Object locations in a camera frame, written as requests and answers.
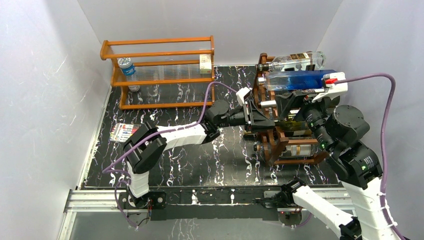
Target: white wall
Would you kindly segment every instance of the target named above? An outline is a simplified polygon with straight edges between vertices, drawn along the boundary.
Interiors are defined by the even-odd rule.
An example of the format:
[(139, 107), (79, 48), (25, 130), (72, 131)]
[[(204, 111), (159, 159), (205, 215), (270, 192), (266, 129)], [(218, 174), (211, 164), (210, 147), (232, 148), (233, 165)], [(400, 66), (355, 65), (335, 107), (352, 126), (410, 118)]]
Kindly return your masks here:
[(0, 239), (55, 239), (110, 65), (76, 0), (0, 6)]
[(215, 64), (315, 50), (342, 0), (78, 0), (98, 39), (214, 36)]
[[(386, 72), (397, 87), (386, 128), (388, 203), (401, 232), (422, 239), (424, 216), (424, 2), (345, 0), (318, 50), (328, 68), (357, 77)], [(364, 142), (381, 153), (380, 128), (390, 83), (372, 79), (349, 84), (345, 101), (357, 106), (371, 130)]]

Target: black marble surface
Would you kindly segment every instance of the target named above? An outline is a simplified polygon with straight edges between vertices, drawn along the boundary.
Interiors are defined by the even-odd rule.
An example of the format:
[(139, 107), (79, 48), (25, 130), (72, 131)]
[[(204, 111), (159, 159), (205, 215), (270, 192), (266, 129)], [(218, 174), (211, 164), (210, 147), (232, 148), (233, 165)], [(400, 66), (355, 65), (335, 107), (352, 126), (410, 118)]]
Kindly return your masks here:
[[(235, 90), (252, 87), (256, 70), (253, 66), (219, 66), (215, 80)], [(130, 93), (132, 103), (192, 102), (204, 98), (207, 84), (156, 85), (142, 87), (140, 93)], [(113, 88), (107, 103), (101, 131), (95, 146), (83, 188), (111, 188), (124, 176), (120, 173), (102, 174), (102, 170), (123, 154), (122, 143), (110, 141), (116, 123), (142, 124), (146, 119), (159, 126), (176, 126), (195, 122), (200, 107), (120, 110), (121, 90)], [(215, 99), (237, 104), (236, 95), (223, 86), (215, 87)], [(254, 141), (243, 139), (243, 127), (221, 129), (221, 135), (203, 145), (186, 145), (167, 150), (149, 173), (149, 185), (155, 186), (266, 186), (282, 185), (294, 176), (310, 185), (337, 184), (330, 166), (285, 164), (267, 166), (263, 154), (253, 151)], [(124, 169), (119, 164), (115, 169)]]

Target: label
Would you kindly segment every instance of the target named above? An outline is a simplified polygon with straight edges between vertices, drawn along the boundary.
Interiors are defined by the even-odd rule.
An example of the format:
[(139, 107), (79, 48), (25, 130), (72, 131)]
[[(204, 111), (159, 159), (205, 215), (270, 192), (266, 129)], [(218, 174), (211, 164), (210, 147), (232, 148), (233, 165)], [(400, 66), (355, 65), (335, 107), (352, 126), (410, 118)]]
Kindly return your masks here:
[(136, 67), (134, 67), (134, 64), (131, 64), (131, 66), (127, 68), (121, 68), (121, 70), (125, 76), (131, 76), (136, 72)]
[(304, 53), (296, 53), (296, 54), (290, 54), (290, 57), (292, 60), (296, 60), (296, 59), (308, 59), (309, 55), (304, 52)]
[(199, 55), (200, 74), (210, 74), (212, 72), (212, 62), (210, 54)]

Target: brown wooden stand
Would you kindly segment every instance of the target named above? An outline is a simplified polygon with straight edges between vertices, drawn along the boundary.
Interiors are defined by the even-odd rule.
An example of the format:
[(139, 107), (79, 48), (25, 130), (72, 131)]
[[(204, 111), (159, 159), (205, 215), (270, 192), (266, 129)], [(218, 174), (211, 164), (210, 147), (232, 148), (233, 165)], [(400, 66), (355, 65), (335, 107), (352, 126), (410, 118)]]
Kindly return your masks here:
[[(271, 62), (274, 59), (273, 56), (268, 56), (266, 53), (261, 53), (259, 56), (258, 64), (266, 64), (267, 62)], [(266, 92), (268, 91), (263, 84), (258, 84), (258, 78), (262, 77), (266, 72), (265, 71), (257, 71), (257, 74), (253, 83), (253, 97), (254, 103), (258, 109), (259, 103), (262, 101), (266, 101)], [(275, 100), (275, 92), (268, 91), (269, 99)], [(278, 116), (277, 108), (272, 107), (272, 115), (274, 117)], [(262, 108), (262, 113), (270, 117), (270, 112), (268, 108)], [(279, 159), (282, 152), (286, 149), (286, 146), (291, 145), (314, 145), (317, 144), (318, 141), (316, 139), (289, 139), (285, 136), (283, 130), (279, 127), (275, 127), (273, 130), (268, 130), (267, 132), (260, 132), (257, 134), (259, 141), (262, 143), (265, 153), (265, 161), (268, 165), (277, 165), (277, 164), (319, 164), (326, 157), (328, 157), (328, 153), (320, 152), (316, 153), (306, 159)]]
[[(166, 43), (187, 43), (187, 42), (210, 42), (210, 49), (201, 50), (186, 50), (186, 51), (162, 51), (162, 52), (127, 52), (115, 53), (114, 46), (122, 45), (144, 45), (144, 44), (166, 44)], [(110, 79), (112, 87), (121, 88), (121, 97), (119, 107), (125, 109), (154, 109), (154, 108), (176, 108), (176, 107), (201, 107), (203, 102), (176, 102), (176, 103), (157, 103), (157, 104), (126, 104), (128, 86), (133, 85), (156, 85), (156, 84), (188, 84), (188, 83), (210, 83), (215, 78), (214, 73), (214, 36), (208, 37), (186, 37), (186, 38), (168, 38), (168, 39), (145, 39), (145, 40), (128, 40), (128, 41), (107, 41), (103, 42), (100, 50), (100, 58), (102, 60), (110, 59), (113, 63), (113, 73)], [(209, 54), (212, 63), (210, 75), (200, 76), (197, 78), (184, 78), (184, 79), (143, 79), (138, 81), (127, 81), (120, 67), (118, 66), (117, 59), (119, 58), (144, 58), (144, 57), (160, 57), (160, 56), (180, 56), (180, 55), (194, 55), (199, 57), (201, 54)], [(175, 61), (150, 61), (150, 62), (134, 62), (137, 67), (151, 67), (151, 66), (187, 66), (192, 65), (193, 68), (199, 68), (199, 58), (194, 60), (175, 60)], [(215, 89), (212, 85), (210, 88), (212, 101), (206, 103), (211, 106), (215, 101)]]

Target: water bottle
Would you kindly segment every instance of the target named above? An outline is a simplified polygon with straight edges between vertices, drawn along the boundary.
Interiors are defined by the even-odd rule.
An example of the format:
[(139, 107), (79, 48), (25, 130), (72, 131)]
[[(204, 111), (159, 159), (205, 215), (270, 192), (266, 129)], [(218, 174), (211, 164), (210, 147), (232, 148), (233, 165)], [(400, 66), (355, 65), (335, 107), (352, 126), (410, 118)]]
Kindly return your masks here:
[[(126, 80), (128, 82), (135, 82), (136, 79), (136, 68), (134, 67), (133, 62), (131, 61), (130, 57), (123, 57), (118, 59), (118, 65), (122, 71), (122, 73), (125, 75)], [(130, 85), (128, 86), (129, 90), (131, 92), (137, 92), (140, 90), (140, 85)]]
[(268, 91), (320, 89), (323, 76), (335, 73), (334, 70), (318, 71), (272, 71), (265, 74), (265, 87)]

